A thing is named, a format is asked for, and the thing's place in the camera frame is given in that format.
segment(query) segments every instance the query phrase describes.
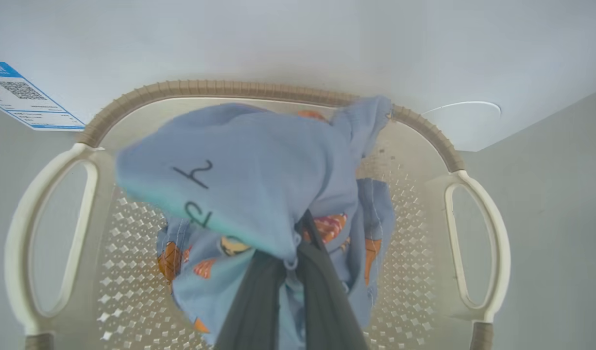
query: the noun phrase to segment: blue label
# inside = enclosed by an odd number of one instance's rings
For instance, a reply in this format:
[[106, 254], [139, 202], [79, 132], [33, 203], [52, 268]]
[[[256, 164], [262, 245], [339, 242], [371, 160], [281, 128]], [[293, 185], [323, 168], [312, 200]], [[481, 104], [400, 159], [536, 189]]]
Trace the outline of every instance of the blue label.
[[60, 126], [60, 125], [32, 125], [33, 128], [37, 129], [71, 129], [71, 130], [83, 130], [84, 126]]
[[0, 62], [0, 77], [23, 78], [13, 67]]

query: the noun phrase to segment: orange pattern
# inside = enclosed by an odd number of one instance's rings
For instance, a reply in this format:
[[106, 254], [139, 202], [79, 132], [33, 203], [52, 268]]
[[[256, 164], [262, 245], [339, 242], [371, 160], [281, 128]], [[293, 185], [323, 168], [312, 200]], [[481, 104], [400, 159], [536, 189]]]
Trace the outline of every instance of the orange pattern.
[[365, 258], [365, 284], [369, 285], [369, 273], [371, 272], [371, 264], [375, 261], [375, 258], [380, 253], [380, 247], [382, 246], [382, 240], [373, 241], [371, 239], [365, 239], [365, 249], [367, 250], [367, 256]]
[[349, 244], [352, 242], [352, 239], [347, 237], [347, 239], [345, 240], [345, 242], [343, 242], [343, 244], [341, 244], [341, 250], [345, 253], [345, 251], [347, 250], [347, 246], [349, 246]]
[[216, 259], [209, 259], [196, 264], [193, 269], [194, 274], [203, 277], [203, 279], [209, 279], [211, 277], [211, 266], [213, 266], [215, 262]]
[[300, 117], [305, 117], [305, 118], [309, 118], [309, 119], [315, 119], [315, 120], [321, 120], [322, 122], [328, 122], [326, 120], [326, 118], [324, 118], [324, 116], [318, 112], [318, 111], [312, 111], [309, 109], [304, 109], [302, 111], [298, 111], [298, 113], [296, 113], [297, 115], [299, 115]]
[[189, 246], [185, 252], [183, 252], [183, 263], [189, 262], [189, 251], [192, 250], [192, 246]]
[[194, 321], [194, 330], [196, 330], [198, 332], [202, 332], [202, 333], [209, 333], [209, 330], [207, 329], [207, 327], [203, 324], [201, 319], [198, 317]]
[[[342, 229], [345, 227], [347, 215], [341, 214], [316, 217], [314, 221], [317, 230], [320, 232], [322, 241], [326, 244], [340, 235]], [[306, 231], [302, 233], [302, 239], [304, 239], [305, 242], [311, 242], [311, 237], [309, 237]]]
[[166, 277], [170, 284], [181, 270], [181, 252], [175, 242], [166, 244], [164, 252], [157, 258], [157, 264], [160, 272], [162, 272], [162, 275]]

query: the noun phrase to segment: blue fabric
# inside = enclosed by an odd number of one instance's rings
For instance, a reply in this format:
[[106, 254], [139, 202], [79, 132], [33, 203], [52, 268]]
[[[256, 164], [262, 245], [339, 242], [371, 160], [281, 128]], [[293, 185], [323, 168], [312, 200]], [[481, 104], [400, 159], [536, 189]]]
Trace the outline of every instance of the blue fabric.
[[[167, 242], [189, 249], [173, 281], [174, 299], [191, 321], [200, 317], [210, 332], [207, 342], [215, 343], [254, 252], [227, 256], [220, 237], [294, 262], [300, 235], [293, 226], [307, 209], [315, 217], [346, 213], [341, 234], [326, 247], [358, 321], [369, 322], [374, 292], [364, 283], [364, 239], [378, 233], [366, 229], [386, 234], [394, 215], [387, 190], [359, 200], [365, 186], [378, 182], [357, 182], [354, 173], [390, 110], [386, 98], [366, 98], [338, 109], [326, 124], [240, 104], [212, 106], [175, 118], [118, 154], [118, 185], [167, 217], [158, 254]], [[391, 212], [381, 213], [374, 226], [374, 210]], [[347, 237], [351, 244], [343, 252]], [[215, 259], [209, 276], [193, 273], [207, 259]], [[303, 348], [304, 294], [297, 280], [281, 287], [280, 304], [280, 348]]]
[[358, 180], [358, 197], [364, 213], [364, 238], [372, 241], [382, 240], [380, 253], [371, 264], [367, 285], [367, 295], [373, 307], [377, 299], [377, 279], [395, 229], [395, 211], [386, 182], [373, 179]]

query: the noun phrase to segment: clothing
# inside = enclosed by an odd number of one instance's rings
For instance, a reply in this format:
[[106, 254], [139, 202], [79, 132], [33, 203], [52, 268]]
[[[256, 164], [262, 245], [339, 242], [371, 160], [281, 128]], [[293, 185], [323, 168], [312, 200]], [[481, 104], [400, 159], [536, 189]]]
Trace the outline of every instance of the clothing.
[[[346, 288], [358, 323], [367, 326], [377, 297], [377, 275], [391, 241], [395, 217], [386, 183], [359, 179], [357, 186], [360, 203], [358, 215], [354, 216], [354, 229], [346, 242], [329, 255]], [[330, 235], [330, 231], [343, 228], [340, 226], [343, 217], [315, 218], [323, 239]], [[321, 223], [328, 225], [326, 230], [320, 229], [324, 227]], [[375, 242], [381, 247], [368, 270], [371, 274], [369, 284], [365, 284], [365, 261], [370, 254], [366, 250], [369, 246], [366, 242]], [[237, 246], [240, 251], [235, 252], [227, 245]], [[226, 237], [218, 237], [187, 219], [169, 216], [167, 226], [158, 232], [157, 248], [162, 272], [162, 264], [179, 266], [178, 273], [172, 278], [175, 280], [175, 301], [195, 323], [195, 329], [204, 333], [204, 339], [214, 344], [254, 249]], [[179, 259], [174, 252], [183, 252], [182, 258]], [[165, 273], [165, 277], [167, 281], [172, 281], [171, 275]], [[299, 350], [304, 347], [304, 294], [302, 285], [294, 276], [288, 277], [281, 290], [280, 305], [281, 330], [284, 332], [279, 339], [283, 344], [280, 348]]]
[[[307, 209], [324, 218], [322, 234], [335, 270], [358, 321], [368, 323], [373, 291], [364, 283], [365, 239], [384, 243], [394, 216], [385, 184], [386, 191], [359, 199], [359, 193], [370, 193], [360, 188], [376, 181], [356, 181], [354, 172], [390, 110], [389, 100], [367, 98], [338, 109], [326, 124], [246, 105], [212, 106], [175, 118], [118, 154], [118, 185], [165, 213], [158, 262], [167, 279], [174, 278], [175, 302], [199, 330], [207, 330], [209, 343], [253, 256], [250, 246], [286, 266], [299, 263], [302, 237], [293, 226]], [[373, 207], [390, 212], [378, 213], [375, 222]], [[383, 233], [367, 235], [366, 228]], [[381, 261], [374, 259], [370, 276]], [[302, 285], [289, 273], [279, 294], [280, 348], [304, 347]]]

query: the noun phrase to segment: sticker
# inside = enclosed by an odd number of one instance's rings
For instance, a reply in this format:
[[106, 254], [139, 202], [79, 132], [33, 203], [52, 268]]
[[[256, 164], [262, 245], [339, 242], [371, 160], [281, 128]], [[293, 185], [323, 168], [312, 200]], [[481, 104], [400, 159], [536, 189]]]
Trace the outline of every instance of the sticker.
[[0, 109], [33, 129], [84, 129], [83, 122], [4, 62], [0, 62]]

